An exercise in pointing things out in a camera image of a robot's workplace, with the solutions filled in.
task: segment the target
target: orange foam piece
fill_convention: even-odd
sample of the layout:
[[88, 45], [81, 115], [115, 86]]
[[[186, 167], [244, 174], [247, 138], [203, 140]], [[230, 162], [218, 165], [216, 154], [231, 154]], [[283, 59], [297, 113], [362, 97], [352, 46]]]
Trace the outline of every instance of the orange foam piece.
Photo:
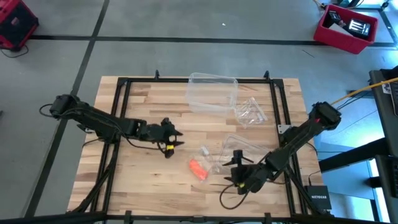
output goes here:
[[191, 159], [189, 161], [189, 169], [192, 170], [200, 180], [205, 180], [208, 176], [208, 172], [198, 163], [198, 161]]

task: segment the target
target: small white object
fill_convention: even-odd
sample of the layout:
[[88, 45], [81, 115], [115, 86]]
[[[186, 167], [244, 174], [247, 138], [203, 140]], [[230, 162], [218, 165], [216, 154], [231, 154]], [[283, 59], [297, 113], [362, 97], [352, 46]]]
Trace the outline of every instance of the small white object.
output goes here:
[[340, 27], [337, 24], [333, 24], [331, 25], [331, 27], [329, 27], [329, 29], [337, 31], [337, 32], [341, 32], [342, 34], [346, 34], [346, 35], [350, 35], [352, 36], [352, 34], [350, 34], [349, 32], [347, 32], [347, 30], [344, 30], [342, 27]]
[[205, 147], [205, 146], [202, 146], [201, 148], [200, 148], [200, 150], [202, 151], [202, 153], [203, 153], [203, 155], [204, 156], [208, 156], [210, 153], [209, 153], [209, 150], [207, 150], [207, 148]]
[[385, 94], [391, 94], [391, 87], [390, 83], [386, 83], [382, 85], [383, 93]]

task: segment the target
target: plastic bag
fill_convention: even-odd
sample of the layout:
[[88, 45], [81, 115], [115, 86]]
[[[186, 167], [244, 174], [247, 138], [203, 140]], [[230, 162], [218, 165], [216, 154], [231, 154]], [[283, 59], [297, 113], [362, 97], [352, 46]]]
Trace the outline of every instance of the plastic bag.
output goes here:
[[189, 169], [201, 182], [206, 180], [210, 174], [219, 172], [219, 168], [206, 146], [201, 146], [199, 151], [191, 156]]
[[235, 108], [235, 117], [244, 128], [253, 124], [262, 124], [267, 120], [254, 97], [250, 97], [250, 99]]

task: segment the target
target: gray floor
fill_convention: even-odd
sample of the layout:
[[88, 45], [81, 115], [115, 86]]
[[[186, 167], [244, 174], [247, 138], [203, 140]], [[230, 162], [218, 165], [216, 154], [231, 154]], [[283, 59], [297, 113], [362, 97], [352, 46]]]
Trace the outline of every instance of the gray floor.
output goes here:
[[[104, 1], [24, 2], [39, 17], [35, 34], [90, 36]], [[386, 13], [398, 26], [394, 8]], [[312, 40], [320, 16], [312, 0], [111, 0], [99, 35]], [[380, 18], [376, 41], [392, 42]], [[30, 40], [27, 45], [30, 52], [23, 57], [0, 55], [0, 218], [23, 213], [57, 125], [37, 110], [70, 92], [88, 42]], [[310, 110], [316, 101], [333, 101], [366, 86], [368, 71], [394, 67], [397, 57], [396, 49], [380, 47], [353, 55], [324, 46], [104, 41], [95, 43], [78, 95], [93, 103], [103, 75], [153, 76], [159, 69], [163, 76], [261, 77], [269, 70], [272, 77], [299, 78]], [[375, 109], [370, 100], [346, 107], [338, 129], [323, 134], [321, 142], [356, 147], [380, 136]], [[365, 132], [370, 125], [371, 132]], [[84, 137], [76, 123], [68, 122], [37, 215], [65, 212]], [[335, 204], [340, 216], [347, 216], [350, 208]]]

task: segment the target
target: red case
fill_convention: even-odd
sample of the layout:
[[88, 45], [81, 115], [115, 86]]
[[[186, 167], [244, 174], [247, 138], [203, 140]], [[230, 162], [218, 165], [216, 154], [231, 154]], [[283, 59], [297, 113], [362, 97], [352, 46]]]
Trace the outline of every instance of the red case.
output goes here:
[[[348, 22], [351, 19], [358, 19], [363, 22], [369, 23], [371, 25], [371, 28], [368, 39], [367, 40], [360, 39], [324, 27], [323, 22], [325, 21], [326, 15], [329, 10], [336, 11], [340, 15], [341, 19], [345, 22]], [[351, 11], [349, 9], [345, 9], [330, 4], [327, 5], [325, 13], [322, 16], [321, 20], [319, 21], [313, 39], [322, 42], [324, 44], [337, 47], [341, 50], [346, 50], [353, 54], [359, 54], [365, 47], [374, 43], [377, 31], [377, 23], [378, 21], [374, 17], [365, 16], [360, 13]]]
[[[10, 26], [14, 19], [17, 25]], [[21, 0], [0, 0], [0, 48], [20, 50], [38, 26], [38, 18]]]

